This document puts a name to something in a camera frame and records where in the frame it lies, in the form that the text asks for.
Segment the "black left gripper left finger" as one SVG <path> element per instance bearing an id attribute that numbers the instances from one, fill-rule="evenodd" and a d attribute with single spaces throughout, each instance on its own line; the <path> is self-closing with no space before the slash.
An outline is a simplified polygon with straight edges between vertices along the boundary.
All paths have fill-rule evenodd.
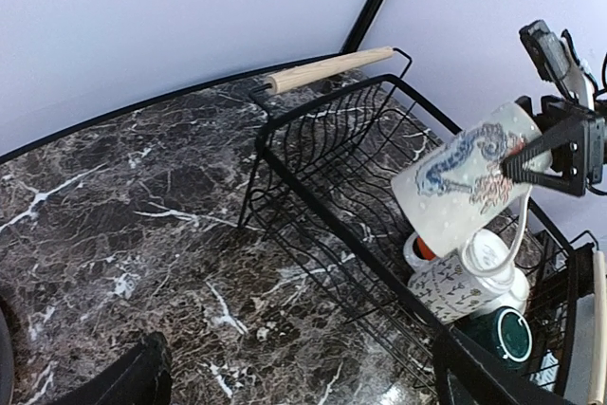
<path id="1" fill-rule="evenodd" d="M 170 404 L 172 358 L 160 332 L 138 344 L 82 386 L 53 401 L 57 405 Z"/>

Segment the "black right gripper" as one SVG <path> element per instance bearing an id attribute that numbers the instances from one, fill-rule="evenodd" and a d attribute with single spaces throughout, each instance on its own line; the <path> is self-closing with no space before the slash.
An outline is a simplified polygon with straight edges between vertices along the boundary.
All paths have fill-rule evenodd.
<path id="1" fill-rule="evenodd" d="M 606 165 L 606 101 L 596 101 L 592 113 L 577 101 L 554 95 L 542 96 L 537 112 L 528 96 L 515 103 L 539 128 L 550 129 L 507 156 L 502 174 L 514 183 L 571 196 L 600 192 Z"/>

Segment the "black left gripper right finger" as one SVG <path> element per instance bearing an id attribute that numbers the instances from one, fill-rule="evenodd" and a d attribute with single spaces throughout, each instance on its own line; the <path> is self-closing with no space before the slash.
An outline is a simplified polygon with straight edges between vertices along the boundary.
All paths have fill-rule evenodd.
<path id="1" fill-rule="evenodd" d="M 433 343 L 435 390 L 441 404 L 567 404 L 569 401 L 508 371 L 458 329 Z"/>

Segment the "white cup with black characters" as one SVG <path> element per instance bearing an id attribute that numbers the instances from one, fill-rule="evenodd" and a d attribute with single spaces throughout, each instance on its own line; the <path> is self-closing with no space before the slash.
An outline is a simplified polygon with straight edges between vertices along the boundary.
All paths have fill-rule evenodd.
<path id="1" fill-rule="evenodd" d="M 462 249 L 414 273 L 408 288 L 439 321 L 452 323 L 510 291 L 515 266 L 508 255 L 506 243 L 482 229 Z"/>

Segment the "white mug with grey pattern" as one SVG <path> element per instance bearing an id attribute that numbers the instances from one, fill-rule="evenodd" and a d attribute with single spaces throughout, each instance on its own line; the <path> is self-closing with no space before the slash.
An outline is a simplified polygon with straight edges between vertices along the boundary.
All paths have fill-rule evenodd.
<path id="1" fill-rule="evenodd" d="M 515 200 L 526 221 L 532 186 L 506 177 L 501 163 L 540 135 L 523 108 L 509 102 L 393 177 L 398 206 L 435 256 L 464 252 Z"/>

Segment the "grey reindeer snowflake plate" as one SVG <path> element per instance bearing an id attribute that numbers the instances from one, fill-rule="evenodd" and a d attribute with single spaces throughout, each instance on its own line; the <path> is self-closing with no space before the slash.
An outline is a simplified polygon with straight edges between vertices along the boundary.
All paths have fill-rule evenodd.
<path id="1" fill-rule="evenodd" d="M 9 330 L 8 306 L 1 300 L 1 405 L 10 405 L 12 402 L 15 365 L 11 333 Z"/>

